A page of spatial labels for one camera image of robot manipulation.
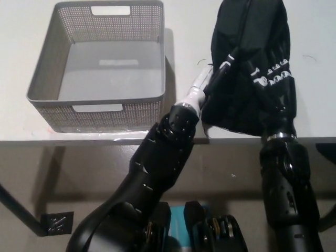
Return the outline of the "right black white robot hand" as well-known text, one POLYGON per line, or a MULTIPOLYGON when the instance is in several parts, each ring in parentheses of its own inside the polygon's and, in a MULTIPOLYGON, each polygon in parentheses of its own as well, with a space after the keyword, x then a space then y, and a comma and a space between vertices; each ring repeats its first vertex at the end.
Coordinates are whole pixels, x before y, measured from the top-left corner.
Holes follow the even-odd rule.
POLYGON ((264 136, 296 138, 294 118, 297 114, 295 79, 289 61, 284 58, 270 65, 263 73, 261 68, 248 62, 251 83, 261 103, 260 121, 264 136))

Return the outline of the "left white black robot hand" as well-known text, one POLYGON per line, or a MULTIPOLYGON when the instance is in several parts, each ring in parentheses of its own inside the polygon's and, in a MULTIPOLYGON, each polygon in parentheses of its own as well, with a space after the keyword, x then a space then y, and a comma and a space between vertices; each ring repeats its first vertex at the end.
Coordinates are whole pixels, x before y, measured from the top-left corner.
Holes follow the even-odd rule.
POLYGON ((192 83, 187 94, 174 105, 187 107, 200 113, 206 100, 206 94, 213 91, 226 78, 237 58, 236 55, 235 51, 228 54, 215 72, 213 65, 206 65, 192 83))

